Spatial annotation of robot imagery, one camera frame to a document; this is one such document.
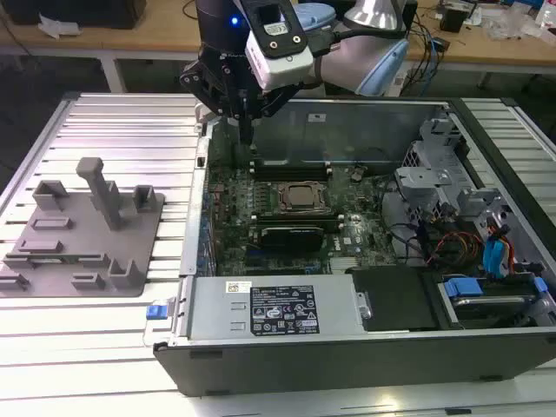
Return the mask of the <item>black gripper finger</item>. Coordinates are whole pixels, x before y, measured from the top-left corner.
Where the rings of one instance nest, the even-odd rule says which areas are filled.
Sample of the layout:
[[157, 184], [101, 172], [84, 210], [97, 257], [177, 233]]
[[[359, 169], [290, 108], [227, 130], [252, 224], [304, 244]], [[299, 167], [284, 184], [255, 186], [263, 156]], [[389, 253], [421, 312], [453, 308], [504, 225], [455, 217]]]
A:
[[300, 84], [291, 84], [267, 92], [257, 88], [249, 91], [246, 101], [246, 144], [251, 144], [254, 137], [255, 121], [264, 117], [273, 116], [281, 109], [298, 91]]
[[227, 61], [217, 63], [213, 69], [196, 61], [182, 72], [180, 82], [217, 116], [236, 121], [238, 136], [246, 142], [246, 112]]

